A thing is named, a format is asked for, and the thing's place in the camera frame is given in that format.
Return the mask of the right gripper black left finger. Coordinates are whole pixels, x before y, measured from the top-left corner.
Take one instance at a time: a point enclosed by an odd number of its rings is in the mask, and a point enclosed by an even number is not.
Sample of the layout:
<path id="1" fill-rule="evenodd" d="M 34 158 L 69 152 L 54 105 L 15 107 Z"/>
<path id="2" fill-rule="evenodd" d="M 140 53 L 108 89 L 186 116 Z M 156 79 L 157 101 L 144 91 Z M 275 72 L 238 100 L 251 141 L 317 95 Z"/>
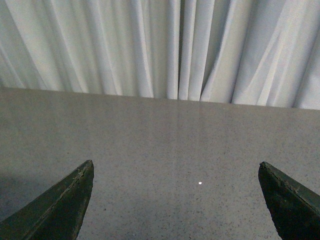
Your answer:
<path id="1" fill-rule="evenodd" d="M 2 240 L 75 240 L 93 189 L 87 160 L 25 207 L 0 223 Z"/>

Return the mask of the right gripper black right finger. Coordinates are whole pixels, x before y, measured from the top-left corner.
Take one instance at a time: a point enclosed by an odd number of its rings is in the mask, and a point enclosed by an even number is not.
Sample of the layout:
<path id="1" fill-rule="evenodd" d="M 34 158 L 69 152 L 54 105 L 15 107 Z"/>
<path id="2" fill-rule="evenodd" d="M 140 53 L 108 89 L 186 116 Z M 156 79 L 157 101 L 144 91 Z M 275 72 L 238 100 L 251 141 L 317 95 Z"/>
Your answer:
<path id="1" fill-rule="evenodd" d="M 264 161 L 258 180 L 276 231 L 283 240 L 320 238 L 320 196 Z"/>

